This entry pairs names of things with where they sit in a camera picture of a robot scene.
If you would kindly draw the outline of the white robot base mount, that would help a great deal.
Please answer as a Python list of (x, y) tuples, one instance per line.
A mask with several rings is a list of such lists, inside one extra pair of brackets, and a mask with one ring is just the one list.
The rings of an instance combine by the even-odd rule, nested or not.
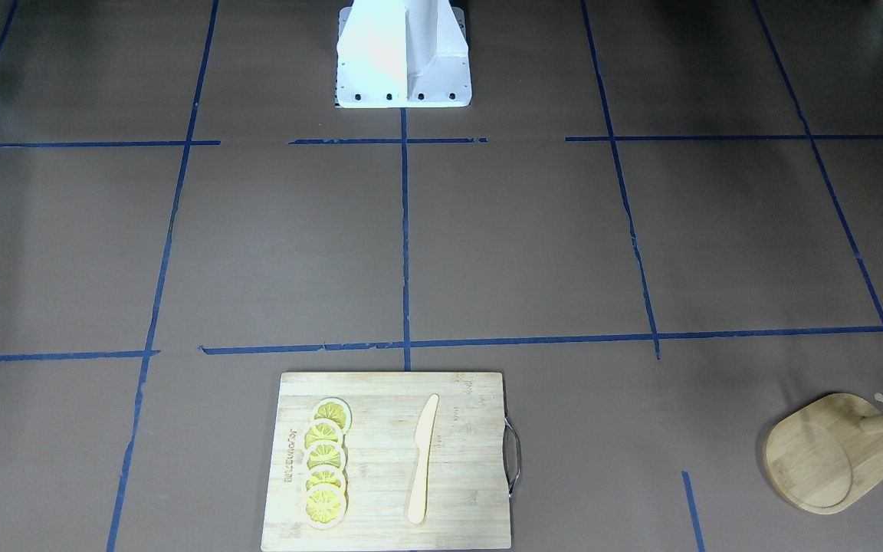
[(462, 108), (473, 88), (466, 1), (354, 1), (340, 10), (334, 104)]

